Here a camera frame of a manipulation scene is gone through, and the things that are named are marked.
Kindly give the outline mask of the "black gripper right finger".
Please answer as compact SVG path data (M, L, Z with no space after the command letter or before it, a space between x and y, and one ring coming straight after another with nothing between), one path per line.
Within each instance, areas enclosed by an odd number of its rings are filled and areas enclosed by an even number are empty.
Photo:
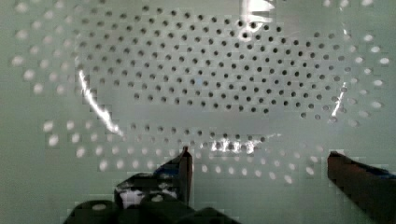
M376 168L332 151L327 176L377 224L395 224L396 182L388 170Z

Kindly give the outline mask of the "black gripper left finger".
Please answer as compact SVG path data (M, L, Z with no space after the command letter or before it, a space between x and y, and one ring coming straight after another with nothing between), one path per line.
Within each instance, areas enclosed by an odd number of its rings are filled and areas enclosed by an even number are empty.
M188 203L191 194L192 155L184 146L172 160L152 173L138 173L120 182L114 189L114 201L122 209L141 204L148 196L169 195Z

